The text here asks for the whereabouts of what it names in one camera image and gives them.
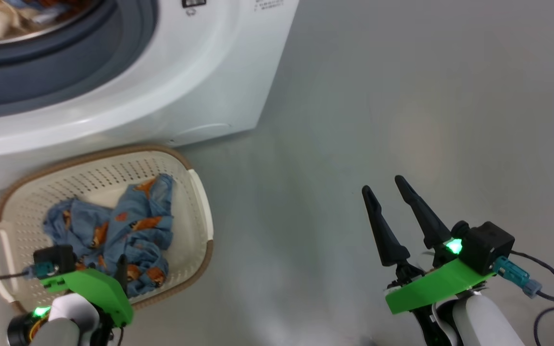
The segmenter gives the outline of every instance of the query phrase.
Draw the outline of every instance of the washing machine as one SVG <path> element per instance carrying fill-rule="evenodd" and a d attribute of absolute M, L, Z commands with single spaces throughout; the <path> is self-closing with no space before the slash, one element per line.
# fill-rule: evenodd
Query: washing machine
<path fill-rule="evenodd" d="M 55 161 L 252 129 L 298 0 L 97 0 L 0 40 L 0 190 Z"/>

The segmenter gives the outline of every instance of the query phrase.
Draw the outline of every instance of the white plastic basket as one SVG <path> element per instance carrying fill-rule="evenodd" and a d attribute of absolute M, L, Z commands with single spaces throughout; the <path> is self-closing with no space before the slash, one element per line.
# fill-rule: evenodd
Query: white plastic basket
<path fill-rule="evenodd" d="M 171 175 L 173 225 L 166 282 L 130 299 L 134 309 L 153 304 L 193 284 L 206 270 L 213 253 L 211 209 L 197 173 L 178 152 L 160 146 L 112 149 L 77 158 L 19 180 L 0 200 L 0 274 L 18 273 L 33 264 L 33 252 L 52 246 L 42 230 L 51 206 L 79 199 L 114 208 L 129 184 L 159 173 Z M 19 311 L 50 305 L 38 280 L 0 281 L 0 295 Z"/>

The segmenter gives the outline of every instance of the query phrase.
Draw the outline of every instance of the green led indicator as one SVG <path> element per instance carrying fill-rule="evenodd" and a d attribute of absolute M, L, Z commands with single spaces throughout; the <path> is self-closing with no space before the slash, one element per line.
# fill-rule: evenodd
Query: green led indicator
<path fill-rule="evenodd" d="M 452 241 L 446 243 L 446 246 L 455 255 L 458 255 L 459 252 L 461 252 L 461 249 L 463 249 L 463 245 L 461 245 L 461 239 L 453 239 Z"/>
<path fill-rule="evenodd" d="M 44 315 L 46 315 L 48 313 L 48 311 L 50 311 L 50 307 L 45 307 L 45 308 L 37 307 L 33 311 L 33 316 L 35 316 L 35 317 L 44 317 Z"/>

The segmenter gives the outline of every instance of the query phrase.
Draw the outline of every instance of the green plastic mount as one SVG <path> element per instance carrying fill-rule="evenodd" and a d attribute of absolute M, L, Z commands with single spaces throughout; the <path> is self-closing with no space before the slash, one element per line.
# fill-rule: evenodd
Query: green plastic mount
<path fill-rule="evenodd" d="M 46 278 L 40 282 L 50 293 L 68 289 L 78 293 L 110 315 L 117 328 L 131 324 L 134 319 L 134 309 L 121 284 L 95 269 L 77 270 Z"/>
<path fill-rule="evenodd" d="M 460 259 L 455 259 L 386 296 L 393 315 L 440 302 L 487 280 Z"/>

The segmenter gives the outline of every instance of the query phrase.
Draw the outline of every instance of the floor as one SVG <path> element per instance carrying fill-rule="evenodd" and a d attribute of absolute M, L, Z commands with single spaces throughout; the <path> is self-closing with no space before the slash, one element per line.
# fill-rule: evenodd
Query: floor
<path fill-rule="evenodd" d="M 213 261 L 137 313 L 124 345 L 422 345 L 413 316 L 387 309 L 394 269 L 360 190 L 414 259 L 422 234 L 396 174 L 449 227 L 493 221 L 554 265 L 554 2 L 302 0 L 258 128 L 181 151 L 209 196 Z M 533 345 L 552 304 L 490 286 Z M 0 300 L 0 345 L 12 316 Z M 541 340 L 554 345 L 554 315 Z"/>

